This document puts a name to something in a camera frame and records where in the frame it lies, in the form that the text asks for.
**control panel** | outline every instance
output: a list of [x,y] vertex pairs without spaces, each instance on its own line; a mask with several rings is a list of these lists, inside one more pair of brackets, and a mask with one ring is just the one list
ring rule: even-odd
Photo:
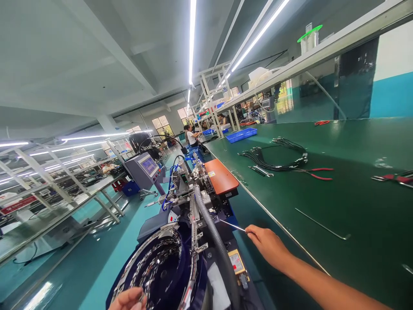
[[162,178],[158,164],[148,153],[126,161],[125,165],[141,189],[151,187],[158,177]]

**red sign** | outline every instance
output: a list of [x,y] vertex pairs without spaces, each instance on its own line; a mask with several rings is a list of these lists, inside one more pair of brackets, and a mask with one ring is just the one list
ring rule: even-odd
[[32,202],[36,201],[37,198],[34,196],[30,196],[26,199],[20,200],[19,202],[15,203],[14,205],[8,206],[4,209],[1,209],[0,212],[3,213],[4,215],[10,214],[20,208],[23,208],[24,206],[27,206],[31,204]]

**window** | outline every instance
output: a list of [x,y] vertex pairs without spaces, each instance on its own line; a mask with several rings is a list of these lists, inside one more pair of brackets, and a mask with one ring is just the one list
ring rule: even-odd
[[169,126],[168,120],[166,119],[165,115],[152,120],[152,123],[154,124],[158,134],[173,136],[172,128]]
[[134,128],[131,128],[131,129],[128,129],[128,130],[127,130],[127,132],[130,132],[130,133],[132,133],[132,132],[134,132],[134,131],[141,131],[141,128],[140,128],[139,126],[136,126],[136,127],[134,127]]
[[192,109],[188,109],[188,115],[186,115],[186,109],[187,108],[182,108],[178,110],[179,117],[181,118],[181,121],[184,124],[184,126],[188,123],[189,118],[191,116],[194,116],[194,114],[192,113]]

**flexible conduit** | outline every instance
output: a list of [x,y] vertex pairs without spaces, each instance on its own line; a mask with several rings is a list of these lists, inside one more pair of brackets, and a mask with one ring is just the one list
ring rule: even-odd
[[215,223],[212,220],[205,204],[202,200],[201,190],[199,185],[194,186],[195,198],[197,200],[199,211],[202,214],[202,217],[205,221],[205,224],[208,226],[208,229],[211,232],[211,236],[214,239],[214,243],[216,248],[218,249],[218,253],[220,254],[222,261],[225,264],[227,276],[229,277],[229,293],[230,299],[232,301],[232,308],[234,310],[240,310],[240,294],[238,292],[238,283],[235,277],[234,268],[232,267],[231,260],[229,259],[227,249],[225,248],[224,242],[221,239],[221,236],[216,229]]

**column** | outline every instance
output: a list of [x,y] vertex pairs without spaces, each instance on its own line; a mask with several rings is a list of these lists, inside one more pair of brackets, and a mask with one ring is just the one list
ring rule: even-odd
[[110,115],[100,115],[97,117],[97,120],[103,127],[105,133],[118,133],[119,127]]

